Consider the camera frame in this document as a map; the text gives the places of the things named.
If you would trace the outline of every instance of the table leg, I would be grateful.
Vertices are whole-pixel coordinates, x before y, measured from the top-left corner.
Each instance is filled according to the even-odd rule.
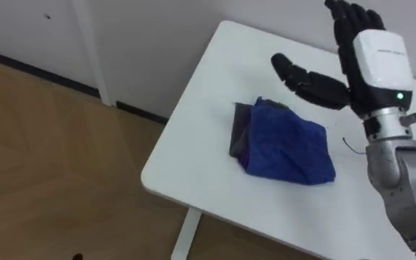
[[[181,232],[171,254],[171,260],[187,259],[201,215],[202,213],[199,210],[188,208],[186,219],[182,224]]]

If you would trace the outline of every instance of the baseboard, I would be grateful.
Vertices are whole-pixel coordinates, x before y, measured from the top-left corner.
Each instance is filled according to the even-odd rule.
[[[93,97],[100,98],[99,90],[94,88],[94,87],[90,87],[88,85],[76,82],[76,81],[71,80],[71,79],[67,79],[65,77],[59,76],[59,75],[51,73],[49,71],[39,69],[35,66],[31,66],[31,65],[25,64],[23,62],[16,61],[12,58],[8,58],[6,56],[0,55],[0,64],[3,64],[5,66],[9,66],[13,69],[17,69],[17,70],[20,70],[22,72],[31,74],[35,77],[40,77],[41,79],[48,80],[50,82],[62,85],[64,87],[68,87],[68,88],[71,88],[73,90],[80,91],[84,94],[88,94],[88,95],[91,95]]]
[[[166,117],[155,115],[154,113],[147,112],[145,110],[136,108],[132,105],[128,105],[120,101],[116,102],[116,107],[120,110],[126,111],[128,113],[132,113],[136,116],[140,116],[142,118],[146,118],[146,119],[149,119],[151,121],[154,121],[160,124],[166,124],[168,122],[168,118]]]

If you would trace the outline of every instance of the black cable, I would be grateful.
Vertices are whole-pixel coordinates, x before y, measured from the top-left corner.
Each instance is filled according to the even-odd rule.
[[[366,152],[358,152],[356,150],[354,150],[347,142],[346,139],[343,137],[343,142],[344,144],[346,144],[346,146],[348,146],[354,153],[358,154],[358,155],[366,155]]]

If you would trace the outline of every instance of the blue towel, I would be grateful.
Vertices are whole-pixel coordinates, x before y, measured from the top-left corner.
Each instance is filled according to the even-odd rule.
[[[248,121],[247,148],[240,159],[248,174],[304,185],[334,181],[324,127],[260,97]]]

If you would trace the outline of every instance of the folded towel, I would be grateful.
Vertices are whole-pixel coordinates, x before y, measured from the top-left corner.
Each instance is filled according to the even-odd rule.
[[[248,174],[305,185],[333,181],[325,128],[260,97],[237,104],[230,154]]]

